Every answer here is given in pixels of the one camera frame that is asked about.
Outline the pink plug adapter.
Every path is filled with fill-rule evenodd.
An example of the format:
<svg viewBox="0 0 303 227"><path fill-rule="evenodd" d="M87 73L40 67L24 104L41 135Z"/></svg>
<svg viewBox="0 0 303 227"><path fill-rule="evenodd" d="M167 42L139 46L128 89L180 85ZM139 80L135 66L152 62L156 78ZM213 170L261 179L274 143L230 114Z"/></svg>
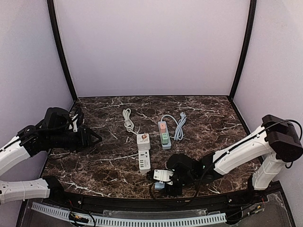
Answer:
<svg viewBox="0 0 303 227"><path fill-rule="evenodd" d="M166 132L166 123L165 122L160 122L159 127L160 127L161 134Z"/></svg>

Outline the blue plug adapter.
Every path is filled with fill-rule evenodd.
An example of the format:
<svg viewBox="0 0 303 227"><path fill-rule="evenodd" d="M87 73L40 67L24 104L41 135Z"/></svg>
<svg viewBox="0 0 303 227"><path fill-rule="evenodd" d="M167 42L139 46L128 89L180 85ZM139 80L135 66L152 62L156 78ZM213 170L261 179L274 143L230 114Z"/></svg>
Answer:
<svg viewBox="0 0 303 227"><path fill-rule="evenodd" d="M162 190L162 189L164 189L164 188L165 188L165 183L156 182L156 183L154 184L154 189L155 189L155 190L160 191L160 190Z"/></svg>

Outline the blue-grey power strip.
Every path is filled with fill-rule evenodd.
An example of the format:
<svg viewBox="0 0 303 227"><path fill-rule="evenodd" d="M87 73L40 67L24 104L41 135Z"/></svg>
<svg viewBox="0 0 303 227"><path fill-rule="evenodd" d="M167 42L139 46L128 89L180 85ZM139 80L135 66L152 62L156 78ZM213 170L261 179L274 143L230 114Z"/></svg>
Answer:
<svg viewBox="0 0 303 227"><path fill-rule="evenodd" d="M160 142L163 150L171 149L171 140L169 136L168 127L165 121L158 122Z"/></svg>

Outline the white power strip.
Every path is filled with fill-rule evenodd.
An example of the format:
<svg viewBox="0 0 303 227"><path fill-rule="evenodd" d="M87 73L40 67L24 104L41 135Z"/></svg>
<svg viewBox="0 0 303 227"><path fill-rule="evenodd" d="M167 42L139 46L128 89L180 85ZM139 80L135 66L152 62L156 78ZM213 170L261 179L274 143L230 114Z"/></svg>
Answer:
<svg viewBox="0 0 303 227"><path fill-rule="evenodd" d="M138 160L139 160L139 171L141 174L145 174L151 170L149 150L139 150Z"/></svg>

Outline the white cube socket adapter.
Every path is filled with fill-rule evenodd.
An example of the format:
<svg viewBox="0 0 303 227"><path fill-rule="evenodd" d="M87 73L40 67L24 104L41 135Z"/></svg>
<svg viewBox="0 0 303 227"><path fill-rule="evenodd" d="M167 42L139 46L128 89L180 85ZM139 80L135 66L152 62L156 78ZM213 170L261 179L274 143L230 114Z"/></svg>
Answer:
<svg viewBox="0 0 303 227"><path fill-rule="evenodd" d="M148 133L138 134L136 139L139 151L151 149L150 136Z"/></svg>

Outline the green plug adapter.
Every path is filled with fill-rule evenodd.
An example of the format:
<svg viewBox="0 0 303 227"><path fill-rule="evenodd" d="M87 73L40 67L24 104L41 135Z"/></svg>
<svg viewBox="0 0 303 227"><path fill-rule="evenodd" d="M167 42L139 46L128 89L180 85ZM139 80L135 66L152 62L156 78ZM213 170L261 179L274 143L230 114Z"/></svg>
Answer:
<svg viewBox="0 0 303 227"><path fill-rule="evenodd" d="M161 143L162 143L162 145L168 145L169 144L169 134L168 133L162 133L161 134Z"/></svg>

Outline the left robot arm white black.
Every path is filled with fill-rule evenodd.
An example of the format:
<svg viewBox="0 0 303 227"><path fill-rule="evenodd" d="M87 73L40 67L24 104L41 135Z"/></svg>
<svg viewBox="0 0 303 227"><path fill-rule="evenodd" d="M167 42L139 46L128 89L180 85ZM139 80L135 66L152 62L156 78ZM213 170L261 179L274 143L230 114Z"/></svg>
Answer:
<svg viewBox="0 0 303 227"><path fill-rule="evenodd" d="M41 151L61 148L82 151L100 143L102 138L92 129L79 127L73 129L36 129L30 125L0 149L0 173L3 175L17 164L35 156ZM64 189L55 176L46 176L36 180L0 183L1 204L11 201L49 198L56 206L67 202Z"/></svg>

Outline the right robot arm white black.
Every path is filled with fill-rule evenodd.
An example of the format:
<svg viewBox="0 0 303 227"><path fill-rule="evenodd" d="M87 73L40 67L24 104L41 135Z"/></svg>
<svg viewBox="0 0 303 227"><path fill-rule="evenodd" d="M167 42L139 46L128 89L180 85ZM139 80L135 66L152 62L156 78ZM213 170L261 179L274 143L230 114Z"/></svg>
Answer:
<svg viewBox="0 0 303 227"><path fill-rule="evenodd" d="M297 132L295 124L295 120L283 120L268 114L249 136L200 160L185 154L172 155L166 163L166 170L160 171L159 181L165 184L167 194L180 195L185 185L211 183L233 169L265 155L261 167L249 179L251 187L242 194L242 202L252 205L259 199L260 191L268 188L283 166L292 164L303 155L303 132Z"/></svg>

